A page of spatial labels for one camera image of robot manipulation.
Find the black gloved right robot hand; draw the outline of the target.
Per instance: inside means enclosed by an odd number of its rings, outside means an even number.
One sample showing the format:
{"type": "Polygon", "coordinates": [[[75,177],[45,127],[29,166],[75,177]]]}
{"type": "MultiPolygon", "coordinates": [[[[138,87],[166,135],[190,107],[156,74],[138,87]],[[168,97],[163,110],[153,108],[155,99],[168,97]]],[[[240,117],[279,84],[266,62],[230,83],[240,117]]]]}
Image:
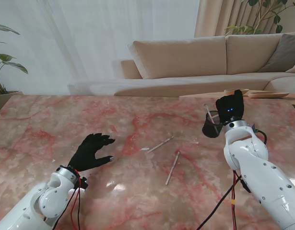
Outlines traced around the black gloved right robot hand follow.
{"type": "Polygon", "coordinates": [[[221,123],[241,120],[244,114],[244,100],[241,90],[234,94],[223,96],[215,103],[221,123]]]}

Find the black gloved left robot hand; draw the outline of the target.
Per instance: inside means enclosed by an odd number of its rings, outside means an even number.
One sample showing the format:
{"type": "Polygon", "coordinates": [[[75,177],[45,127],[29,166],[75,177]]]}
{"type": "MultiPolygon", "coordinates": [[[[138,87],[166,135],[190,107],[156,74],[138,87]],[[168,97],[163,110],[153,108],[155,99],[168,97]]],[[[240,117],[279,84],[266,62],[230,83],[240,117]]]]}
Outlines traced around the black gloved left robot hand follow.
{"type": "Polygon", "coordinates": [[[78,172],[83,172],[113,161],[113,156],[97,159],[95,155],[102,147],[112,144],[114,141],[109,135],[103,135],[102,133],[89,134],[78,147],[68,166],[78,172]]]}

